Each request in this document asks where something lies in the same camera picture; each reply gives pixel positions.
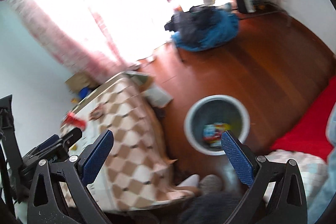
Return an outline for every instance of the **silver bolt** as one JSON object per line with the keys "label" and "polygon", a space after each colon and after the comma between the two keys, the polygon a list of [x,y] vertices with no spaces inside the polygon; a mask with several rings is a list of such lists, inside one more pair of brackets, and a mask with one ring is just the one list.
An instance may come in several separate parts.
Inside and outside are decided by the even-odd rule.
{"label": "silver bolt", "polygon": [[296,165],[296,161],[293,160],[293,159],[290,159],[290,160],[289,160],[289,164],[295,166],[295,165]]}
{"label": "silver bolt", "polygon": [[265,162],[266,158],[264,156],[258,156],[257,160],[260,161],[260,162]]}
{"label": "silver bolt", "polygon": [[45,159],[39,161],[39,166],[43,166],[47,163]]}
{"label": "silver bolt", "polygon": [[72,155],[72,156],[69,158],[69,161],[71,161],[71,162],[75,162],[76,160],[78,160],[78,156],[77,156],[77,155]]}

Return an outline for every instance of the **white wall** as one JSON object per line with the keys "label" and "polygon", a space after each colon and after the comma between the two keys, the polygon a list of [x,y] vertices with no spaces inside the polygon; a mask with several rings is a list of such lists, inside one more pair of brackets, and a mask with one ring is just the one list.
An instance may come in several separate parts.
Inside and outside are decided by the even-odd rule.
{"label": "white wall", "polygon": [[21,154],[59,132],[73,107],[65,85],[71,74],[29,34],[17,14],[0,1],[0,98],[13,94],[16,139]]}
{"label": "white wall", "polygon": [[271,0],[336,51],[336,11],[330,0]]}

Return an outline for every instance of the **red blanket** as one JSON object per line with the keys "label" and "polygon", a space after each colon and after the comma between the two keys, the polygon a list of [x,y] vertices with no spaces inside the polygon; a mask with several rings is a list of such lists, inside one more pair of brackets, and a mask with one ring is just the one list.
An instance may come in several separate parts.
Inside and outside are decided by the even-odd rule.
{"label": "red blanket", "polygon": [[327,161],[333,146],[326,138],[326,126],[336,102],[336,76],[309,107],[298,124],[283,137],[277,139],[271,150],[298,151],[312,154]]}

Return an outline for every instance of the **floor plank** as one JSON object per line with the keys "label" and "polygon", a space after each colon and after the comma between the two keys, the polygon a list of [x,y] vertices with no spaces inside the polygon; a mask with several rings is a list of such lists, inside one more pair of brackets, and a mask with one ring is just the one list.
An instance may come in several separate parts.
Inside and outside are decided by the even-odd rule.
{"label": "floor plank", "polygon": [[157,49],[157,59],[140,70],[154,75],[174,98],[162,125],[168,154],[178,159],[176,169],[201,177],[217,174],[227,182],[232,177],[226,156],[203,155],[184,135],[184,118],[203,97],[226,94],[245,105],[251,119],[246,144],[256,153],[290,130],[335,72],[332,53],[317,39],[272,14],[242,20],[238,36],[224,46],[180,50],[184,63],[171,44]]}

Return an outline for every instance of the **gray slipper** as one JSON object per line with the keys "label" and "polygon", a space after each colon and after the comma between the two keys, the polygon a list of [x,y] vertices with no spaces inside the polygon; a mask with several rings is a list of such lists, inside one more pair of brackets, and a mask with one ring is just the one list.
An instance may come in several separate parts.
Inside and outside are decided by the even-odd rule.
{"label": "gray slipper", "polygon": [[223,187],[223,182],[216,175],[207,175],[199,182],[199,188],[203,195],[220,192]]}

